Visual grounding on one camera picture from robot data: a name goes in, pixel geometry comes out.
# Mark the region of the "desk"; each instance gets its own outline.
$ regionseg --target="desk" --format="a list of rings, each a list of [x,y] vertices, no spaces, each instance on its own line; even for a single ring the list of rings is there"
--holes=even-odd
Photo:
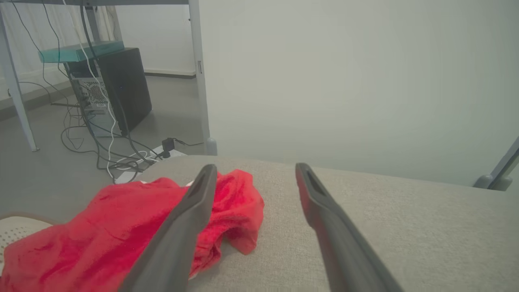
[[[0,0],[0,2],[12,2],[11,0]],[[16,3],[34,3],[34,4],[42,4],[41,0],[13,0]],[[43,0],[45,4],[56,4],[63,5],[62,0]],[[196,2],[195,7],[192,7],[191,2]],[[66,0],[67,5],[80,5],[81,0]],[[83,1],[85,7],[92,6],[116,6],[116,5],[156,5],[156,4],[169,4],[169,5],[187,5],[189,4],[189,9],[193,8],[198,9],[198,1],[192,0],[85,0]],[[87,9],[87,17],[90,22],[90,27],[92,29],[92,35],[94,40],[99,39],[99,30],[97,28],[97,23],[95,21],[95,13],[93,10]],[[193,30],[195,28],[200,28],[200,25],[194,25]],[[200,36],[199,33],[193,33],[193,38],[195,35]],[[15,64],[12,60],[11,50],[9,48],[9,40],[7,39],[7,33],[5,30],[5,23],[2,17],[2,11],[0,8],[0,65],[4,70],[4,76],[6,79],[7,86],[9,88],[9,92],[12,96],[12,101],[15,104],[16,111],[18,113],[18,118],[22,123],[23,132],[25,133],[25,137],[31,147],[32,151],[38,151],[39,148],[36,146],[36,142],[34,141],[33,133],[31,130],[31,125],[27,118],[27,113],[25,111],[25,107],[23,106],[23,101],[21,97],[20,85],[18,84],[18,76],[16,74]]]

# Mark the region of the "red cloth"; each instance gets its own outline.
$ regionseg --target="red cloth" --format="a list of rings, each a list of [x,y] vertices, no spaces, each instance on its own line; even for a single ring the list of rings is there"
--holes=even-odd
[[[102,189],[69,223],[9,245],[0,290],[115,291],[186,191],[167,178]],[[198,235],[190,275],[220,259],[224,236],[250,253],[263,207],[252,175],[241,170],[218,175],[211,218]]]

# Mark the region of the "gray floor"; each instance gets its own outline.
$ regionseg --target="gray floor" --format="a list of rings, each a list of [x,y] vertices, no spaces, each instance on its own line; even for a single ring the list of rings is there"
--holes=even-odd
[[[132,138],[150,148],[167,137],[190,144],[202,142],[196,79],[147,77],[147,81],[153,109],[131,132]],[[66,108],[50,105],[28,112],[40,148],[37,152],[29,149],[17,117],[0,122],[0,216],[23,211],[66,222],[112,183],[106,171],[96,169],[95,153],[73,153],[62,145],[65,113]],[[70,136],[85,138],[79,150],[95,149],[85,128],[71,130]],[[110,138],[102,142],[108,146]],[[203,154],[204,146],[177,144],[176,148],[186,154]],[[126,139],[116,139],[112,149],[133,153]]]

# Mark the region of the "white power strip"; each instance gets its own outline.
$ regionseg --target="white power strip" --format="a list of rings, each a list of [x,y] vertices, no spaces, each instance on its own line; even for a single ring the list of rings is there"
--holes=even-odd
[[[153,149],[153,151],[160,154],[164,151],[164,148],[162,148],[162,146],[159,146],[159,147]],[[166,159],[170,159],[172,157],[177,157],[177,156],[187,156],[187,154],[177,151],[175,149],[171,150],[169,152],[169,154],[171,155],[170,157],[168,157],[168,158],[163,157],[162,159],[166,160]],[[138,172],[137,175],[135,176],[135,178],[137,178],[141,174],[142,174],[142,172]],[[130,181],[133,181],[132,178],[134,175],[135,175],[135,171],[125,171],[118,178],[115,179],[115,184],[121,184],[121,183],[127,183]]]

